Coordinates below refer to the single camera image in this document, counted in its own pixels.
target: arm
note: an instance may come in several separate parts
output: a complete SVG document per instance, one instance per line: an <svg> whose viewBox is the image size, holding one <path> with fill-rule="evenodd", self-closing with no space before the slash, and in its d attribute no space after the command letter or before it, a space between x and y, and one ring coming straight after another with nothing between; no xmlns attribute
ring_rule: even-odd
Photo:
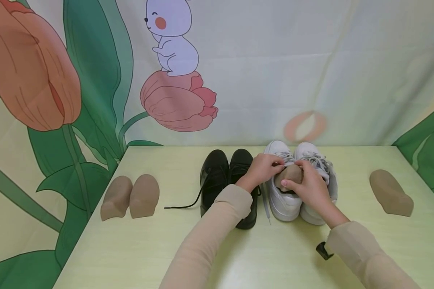
<svg viewBox="0 0 434 289"><path fill-rule="evenodd" d="M351 222L330 200L326 183L308 161L303 168L302 184L283 180L281 184L296 192L332 229L327 245L358 277L367 289L420 288L379 246L364 226Z"/></svg>
<svg viewBox="0 0 434 289"><path fill-rule="evenodd" d="M416 289L415 281L379 246L375 236L357 222L333 228L327 245L367 289Z"/></svg>
<svg viewBox="0 0 434 289"><path fill-rule="evenodd" d="M153 47L153 51L161 54L163 57L170 57L170 56L174 55L173 47L171 45L167 45L167 43L170 41L171 40L167 40L166 42L164 42L164 45L162 45L162 48Z"/></svg>
<svg viewBox="0 0 434 289"><path fill-rule="evenodd" d="M249 215L251 203L247 191L227 186L178 248L159 288L204 288L220 244Z"/></svg>

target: black shoelace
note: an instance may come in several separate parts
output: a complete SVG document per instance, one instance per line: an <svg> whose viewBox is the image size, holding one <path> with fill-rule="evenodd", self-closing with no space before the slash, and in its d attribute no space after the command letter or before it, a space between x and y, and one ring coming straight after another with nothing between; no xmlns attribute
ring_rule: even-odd
<svg viewBox="0 0 434 289"><path fill-rule="evenodd" d="M248 172L249 167L250 165L234 164L233 169L232 171L230 171L229 174L230 176L239 175L240 177L242 177ZM262 195L262 190L260 188L260 185L258 185L256 189L257 189L257 195L258 196Z"/></svg>
<svg viewBox="0 0 434 289"><path fill-rule="evenodd" d="M211 189L211 188L214 188L216 186L222 185L221 183L214 183L212 185L208 184L209 180L211 179L211 176L215 177L217 174L224 174L222 167L211 168L211 171L204 179L203 185L201 186L201 189L199 190L198 197L196 198L196 200L192 204L190 204L188 206L183 206L183 207L164 207L164 209L187 209L189 207L194 206L198 202L199 197L201 196L201 193L203 192L203 189Z"/></svg>

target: cartoon backdrop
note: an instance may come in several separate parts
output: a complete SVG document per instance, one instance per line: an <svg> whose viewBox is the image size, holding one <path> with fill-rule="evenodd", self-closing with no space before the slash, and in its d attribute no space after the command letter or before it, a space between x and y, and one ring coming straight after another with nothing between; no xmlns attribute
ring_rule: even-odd
<svg viewBox="0 0 434 289"><path fill-rule="evenodd" d="M0 288L52 287L128 146L401 136L434 190L433 111L434 0L0 0Z"/></svg>

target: wooden shoe tree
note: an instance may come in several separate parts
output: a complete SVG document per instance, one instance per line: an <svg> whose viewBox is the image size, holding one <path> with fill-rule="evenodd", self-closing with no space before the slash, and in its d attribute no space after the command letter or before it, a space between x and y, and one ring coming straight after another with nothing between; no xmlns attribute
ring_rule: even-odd
<svg viewBox="0 0 434 289"><path fill-rule="evenodd" d="M392 215L410 217L413 200L406 195L400 184L385 170L377 170L370 175L370 185L383 210Z"/></svg>
<svg viewBox="0 0 434 289"><path fill-rule="evenodd" d="M133 185L130 195L133 219L153 216L159 201L159 185L151 175L141 175Z"/></svg>
<svg viewBox="0 0 434 289"><path fill-rule="evenodd" d="M294 183L302 183L302 168L298 165L288 165L281 173L275 176L275 186L283 192L290 191L290 189L281 185L281 181L284 179L292 180Z"/></svg>
<svg viewBox="0 0 434 289"><path fill-rule="evenodd" d="M101 221L125 216L131 192L132 181L126 176L116 177L104 195L100 210Z"/></svg>

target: beige sleeve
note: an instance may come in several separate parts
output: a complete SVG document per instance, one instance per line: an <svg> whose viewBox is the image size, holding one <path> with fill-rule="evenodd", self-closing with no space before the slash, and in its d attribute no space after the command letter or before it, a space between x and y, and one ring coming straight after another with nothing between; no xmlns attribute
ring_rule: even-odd
<svg viewBox="0 0 434 289"><path fill-rule="evenodd" d="M379 246L375 236L357 222L333 228L327 245L360 279L366 289L420 288Z"/></svg>
<svg viewBox="0 0 434 289"><path fill-rule="evenodd" d="M247 191L227 186L180 245L159 288L204 288L220 244L249 215L251 203Z"/></svg>

